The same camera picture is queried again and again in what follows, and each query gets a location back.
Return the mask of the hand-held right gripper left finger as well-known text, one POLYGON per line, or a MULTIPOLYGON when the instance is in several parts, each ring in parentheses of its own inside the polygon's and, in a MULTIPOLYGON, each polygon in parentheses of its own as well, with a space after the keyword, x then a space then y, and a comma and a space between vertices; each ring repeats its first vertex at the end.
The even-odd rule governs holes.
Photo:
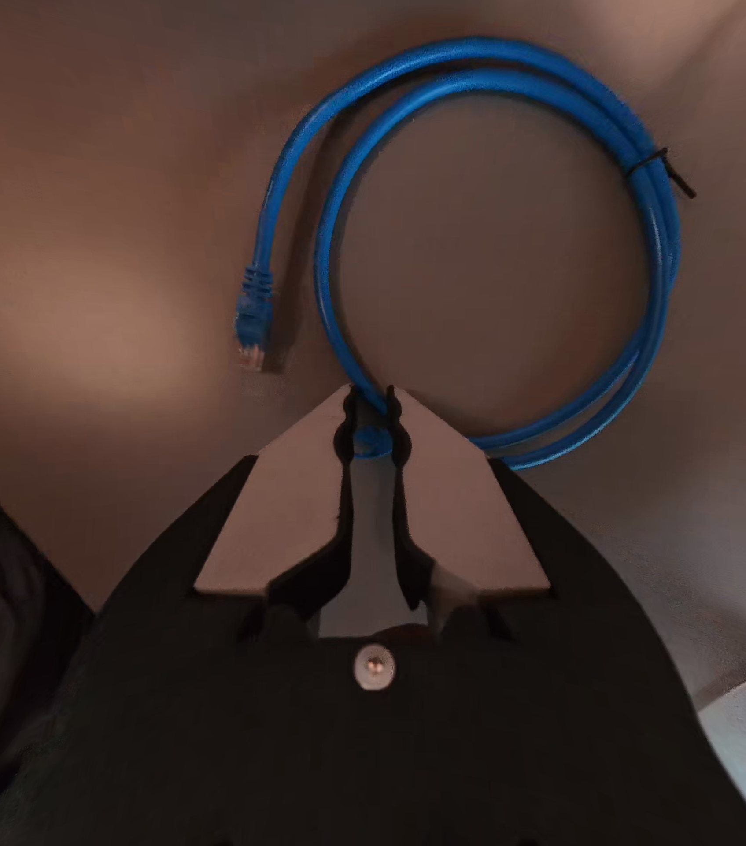
POLYGON ((351 572, 357 396, 343 386, 250 457, 195 590, 319 614, 351 572))

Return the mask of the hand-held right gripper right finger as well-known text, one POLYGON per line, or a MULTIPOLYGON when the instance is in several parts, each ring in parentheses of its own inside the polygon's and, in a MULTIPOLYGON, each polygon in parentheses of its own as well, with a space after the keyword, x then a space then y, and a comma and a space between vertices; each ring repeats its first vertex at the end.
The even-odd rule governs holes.
POLYGON ((389 386, 387 408, 397 576, 410 609, 425 606, 439 635, 463 609, 493 629, 504 603, 549 597, 492 461, 407 391, 389 386))

